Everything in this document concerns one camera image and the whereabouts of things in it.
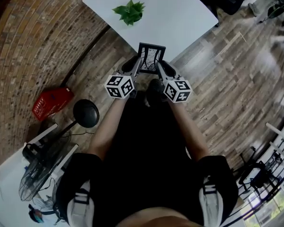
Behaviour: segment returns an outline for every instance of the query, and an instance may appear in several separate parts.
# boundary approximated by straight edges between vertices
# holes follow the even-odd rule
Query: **white desk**
[[[127,26],[112,9],[128,1],[83,0],[136,51],[140,42],[165,46],[166,61],[173,60],[218,23],[200,0],[133,0],[144,2],[145,9],[140,21]]]

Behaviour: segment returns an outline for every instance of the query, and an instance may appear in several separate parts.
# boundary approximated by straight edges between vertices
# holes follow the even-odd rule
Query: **wall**
[[[59,86],[106,23],[82,0],[10,0],[0,17],[0,164],[38,124],[38,95]]]

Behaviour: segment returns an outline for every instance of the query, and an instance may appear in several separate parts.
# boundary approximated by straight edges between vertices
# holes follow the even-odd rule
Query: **black shirt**
[[[168,104],[145,108],[129,100],[105,160],[74,154],[59,184],[56,204],[67,219],[68,202],[90,180],[94,227],[114,227],[151,207],[173,209],[202,225],[198,195],[207,175],[217,182],[225,220],[238,198],[225,157],[209,156],[194,162],[186,154],[185,141]]]

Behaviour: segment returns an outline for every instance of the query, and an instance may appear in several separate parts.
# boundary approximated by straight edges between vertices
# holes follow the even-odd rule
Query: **chair leg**
[[[271,129],[273,132],[277,133],[278,135],[280,135],[283,139],[284,139],[284,133],[279,131],[277,128],[275,128],[274,126],[272,126],[270,123],[266,123],[267,128]]]
[[[276,146],[273,142],[269,142],[269,144],[270,144],[273,148],[275,148],[275,150],[276,150],[278,153],[280,153],[282,156],[284,156],[284,152],[283,152],[278,146]]]
[[[253,187],[253,188],[255,189],[255,192],[256,192],[257,196],[259,197],[259,199],[260,199],[261,201],[263,201],[263,199],[261,198],[261,194],[259,193],[258,188],[257,188],[257,187]]]
[[[218,19],[219,21],[219,17],[218,17],[218,11],[217,11],[217,6],[214,4],[207,4],[207,8],[213,13],[213,15]]]
[[[246,185],[243,183],[244,192],[242,194],[249,193],[250,190],[247,189]]]
[[[251,157],[249,158],[249,161],[253,160],[255,154],[256,154],[256,148],[254,148],[253,146],[251,147],[251,149],[253,150]]]
[[[242,153],[240,154],[240,157],[241,157],[241,159],[242,159],[242,161],[243,161],[244,165],[246,165],[246,161],[244,160],[244,158],[243,158],[243,154],[242,154]]]

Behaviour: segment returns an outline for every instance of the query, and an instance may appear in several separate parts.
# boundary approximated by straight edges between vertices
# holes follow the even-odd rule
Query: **potted plant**
[[[126,6],[119,6],[113,9],[116,14],[120,14],[120,20],[123,20],[127,25],[133,25],[135,22],[139,21],[143,15],[144,2],[133,3],[130,0]]]

